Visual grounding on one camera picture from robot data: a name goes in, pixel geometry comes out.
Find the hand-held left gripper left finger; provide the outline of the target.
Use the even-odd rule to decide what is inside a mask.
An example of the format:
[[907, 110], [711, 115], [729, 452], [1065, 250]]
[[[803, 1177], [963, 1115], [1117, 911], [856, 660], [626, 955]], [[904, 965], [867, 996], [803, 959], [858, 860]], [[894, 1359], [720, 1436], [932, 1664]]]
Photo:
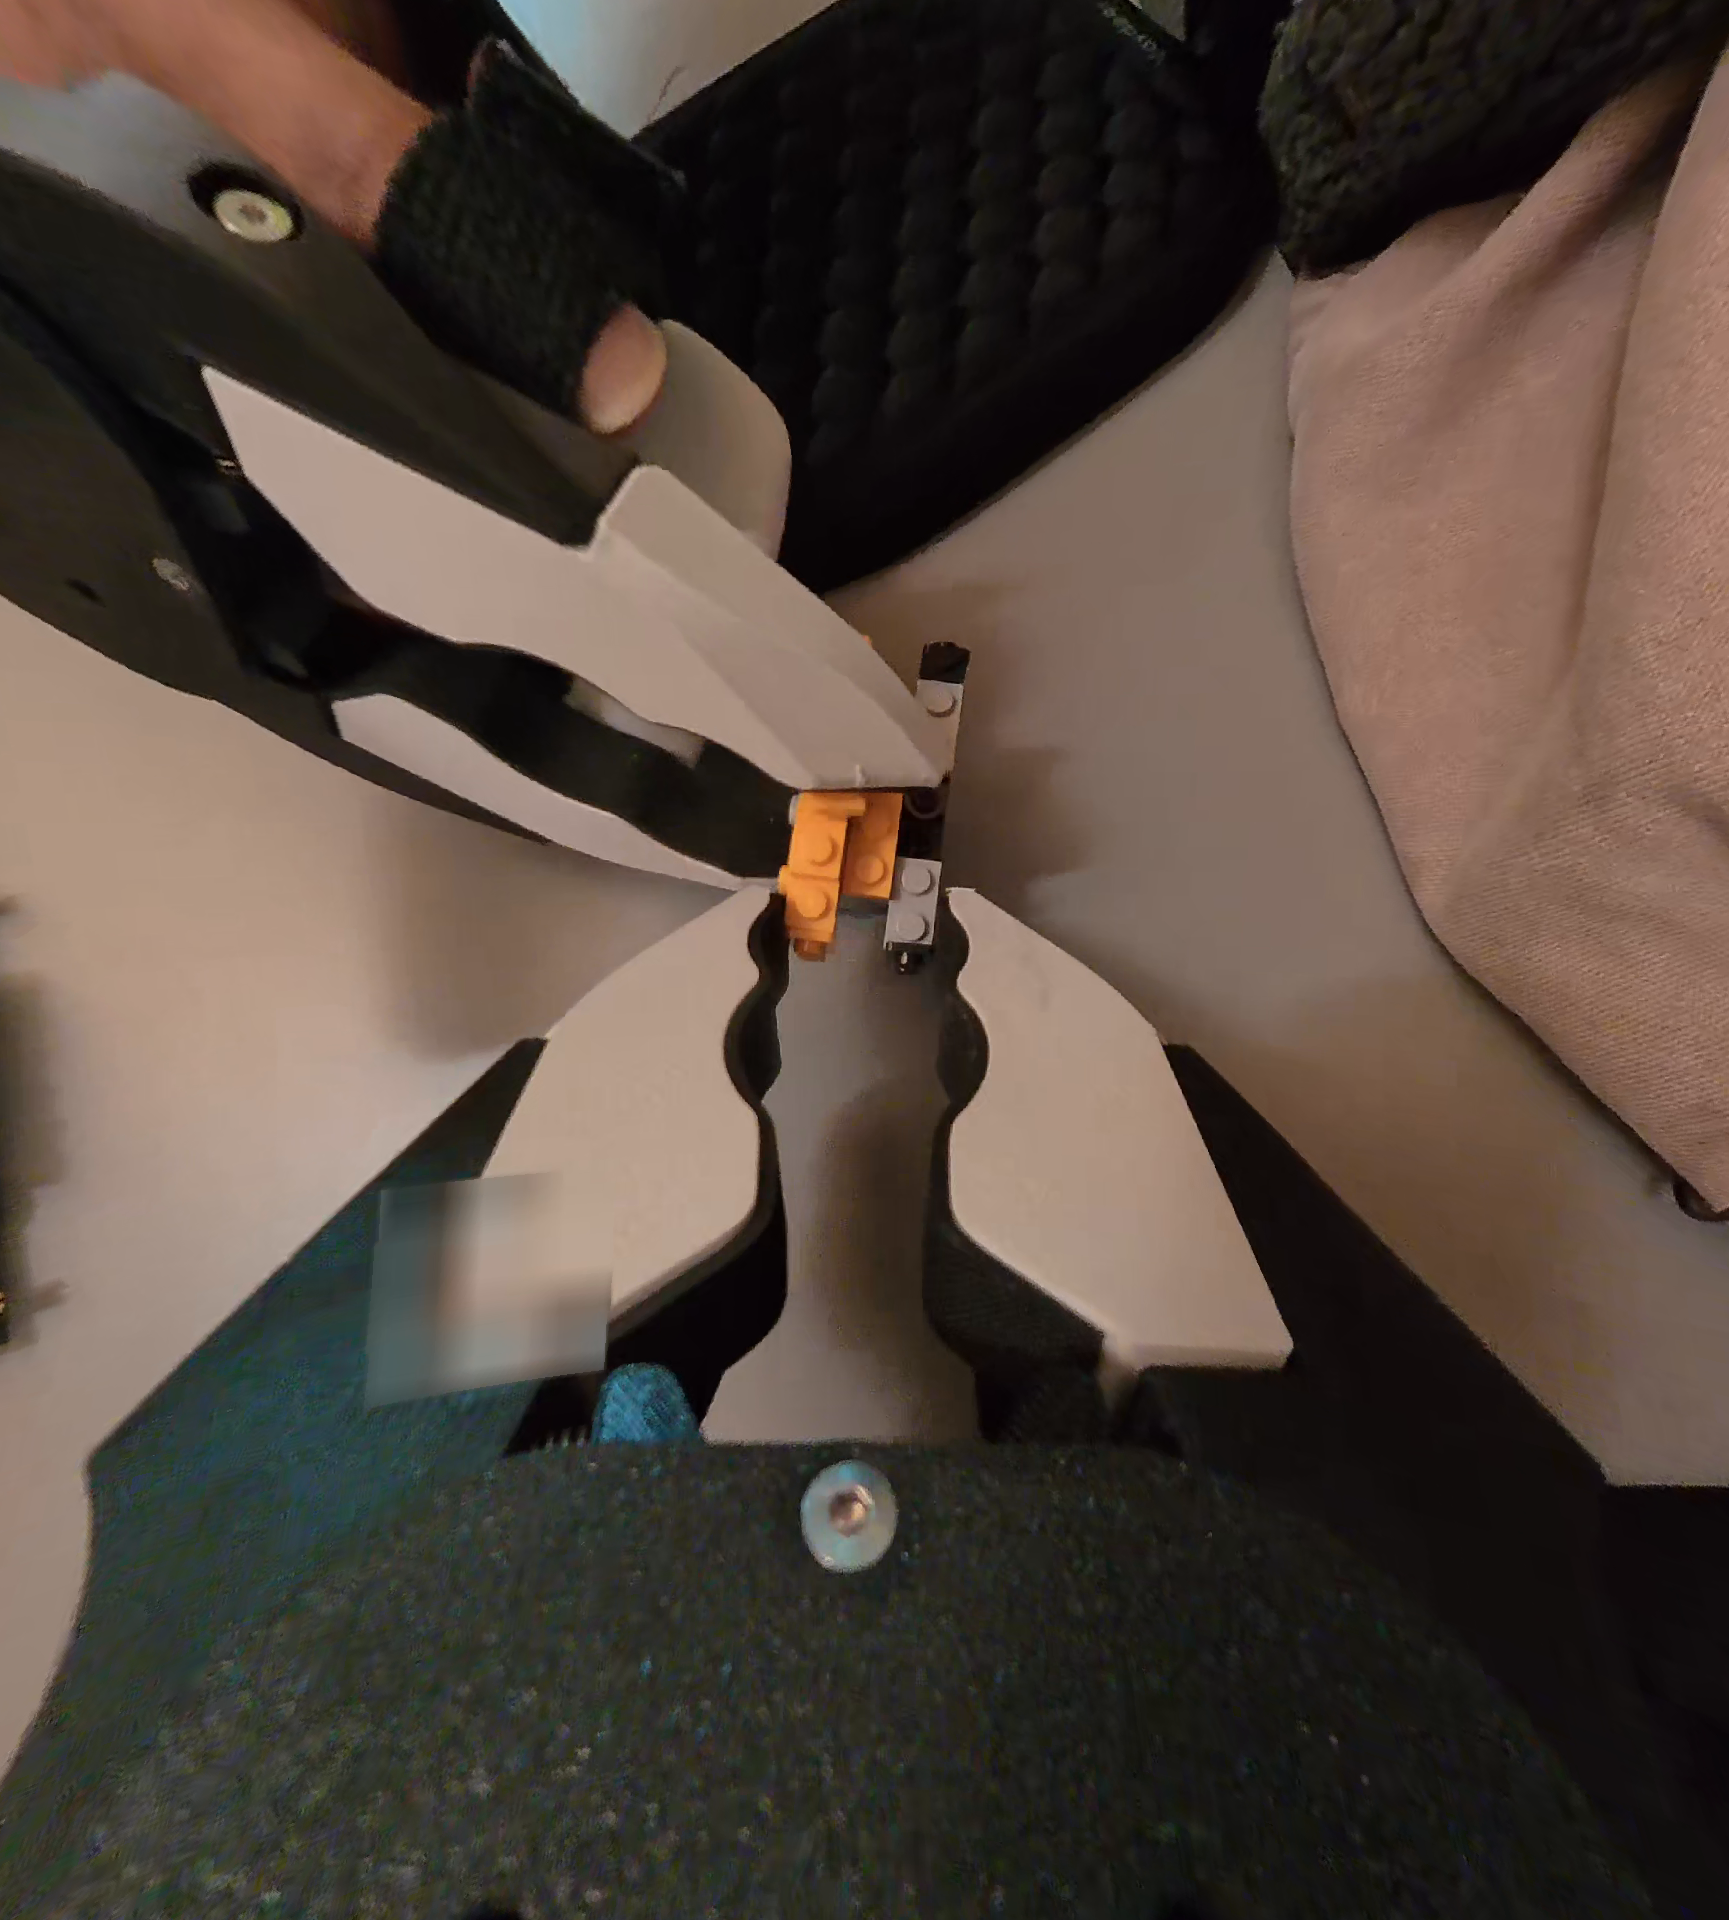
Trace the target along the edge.
[[634, 1331], [757, 1234], [773, 1204], [757, 1070], [781, 899], [730, 892], [643, 947], [544, 1035], [484, 1168], [493, 1314]]

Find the person's right hand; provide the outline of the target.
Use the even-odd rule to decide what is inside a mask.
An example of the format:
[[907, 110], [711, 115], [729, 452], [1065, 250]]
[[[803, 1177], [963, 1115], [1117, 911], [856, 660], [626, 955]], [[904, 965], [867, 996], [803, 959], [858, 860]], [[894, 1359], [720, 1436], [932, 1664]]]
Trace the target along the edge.
[[0, 77], [152, 87], [361, 252], [449, 357], [592, 434], [668, 375], [680, 185], [508, 30], [436, 99], [400, 4], [0, 2]]

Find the orange and grey brick assembly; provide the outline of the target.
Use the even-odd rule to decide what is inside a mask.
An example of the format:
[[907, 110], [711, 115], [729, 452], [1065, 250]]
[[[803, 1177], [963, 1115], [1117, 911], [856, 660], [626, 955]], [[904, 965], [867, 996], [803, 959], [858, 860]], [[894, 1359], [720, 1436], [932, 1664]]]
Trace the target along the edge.
[[950, 777], [971, 660], [954, 641], [932, 641], [920, 657], [918, 704], [945, 724], [946, 769], [937, 784], [804, 789], [795, 797], [777, 878], [793, 958], [825, 961], [843, 915], [853, 911], [877, 914], [882, 950], [901, 974], [924, 967], [943, 914]]

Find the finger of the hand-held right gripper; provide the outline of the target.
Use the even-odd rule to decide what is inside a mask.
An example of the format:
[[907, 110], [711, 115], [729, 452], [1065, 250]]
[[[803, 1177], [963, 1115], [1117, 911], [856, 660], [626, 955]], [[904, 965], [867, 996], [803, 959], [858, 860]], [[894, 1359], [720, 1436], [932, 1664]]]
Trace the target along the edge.
[[215, 368], [235, 466], [396, 621], [540, 660], [613, 729], [786, 788], [932, 788], [946, 722], [870, 643], [668, 470], [635, 466], [581, 546], [447, 489]]
[[769, 885], [797, 791], [707, 738], [634, 720], [506, 646], [385, 639], [330, 687], [339, 738], [502, 826], [699, 885]]

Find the black quilted cloth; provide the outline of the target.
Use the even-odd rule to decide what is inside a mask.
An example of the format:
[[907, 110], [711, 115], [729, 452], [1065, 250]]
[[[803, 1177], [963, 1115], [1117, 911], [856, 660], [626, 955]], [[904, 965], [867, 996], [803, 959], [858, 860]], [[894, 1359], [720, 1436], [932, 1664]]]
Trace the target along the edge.
[[786, 571], [901, 563], [1218, 319], [1285, 11], [832, 4], [638, 134], [689, 194], [678, 318], [786, 428]]

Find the grey desk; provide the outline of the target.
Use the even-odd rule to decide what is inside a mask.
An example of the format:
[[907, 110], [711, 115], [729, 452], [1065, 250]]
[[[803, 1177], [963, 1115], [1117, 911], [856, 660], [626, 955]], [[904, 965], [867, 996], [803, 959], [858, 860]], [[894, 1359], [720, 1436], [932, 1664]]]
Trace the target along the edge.
[[[973, 651], [946, 878], [1201, 1051], [1613, 1481], [1729, 1484], [1729, 1225], [1459, 972], [1288, 547], [1288, 280], [840, 610]], [[374, 789], [0, 602], [0, 1778], [83, 1465], [506, 1043], [711, 898]]]

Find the black fleece jacket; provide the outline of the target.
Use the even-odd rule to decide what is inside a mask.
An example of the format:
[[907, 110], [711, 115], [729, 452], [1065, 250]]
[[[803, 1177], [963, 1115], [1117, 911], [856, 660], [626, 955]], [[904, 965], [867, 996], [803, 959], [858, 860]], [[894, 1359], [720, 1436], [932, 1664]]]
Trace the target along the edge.
[[1258, 126], [1295, 276], [1528, 185], [1608, 101], [1729, 38], [1729, 2], [1300, 2]]

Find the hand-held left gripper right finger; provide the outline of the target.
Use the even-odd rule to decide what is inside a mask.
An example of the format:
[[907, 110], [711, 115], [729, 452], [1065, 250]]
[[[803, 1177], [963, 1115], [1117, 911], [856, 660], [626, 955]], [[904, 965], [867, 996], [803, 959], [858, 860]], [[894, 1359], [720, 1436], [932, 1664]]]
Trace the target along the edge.
[[1292, 1336], [1152, 1024], [969, 885], [946, 893], [973, 1021], [946, 1223], [1079, 1324], [1105, 1373], [1276, 1372]]

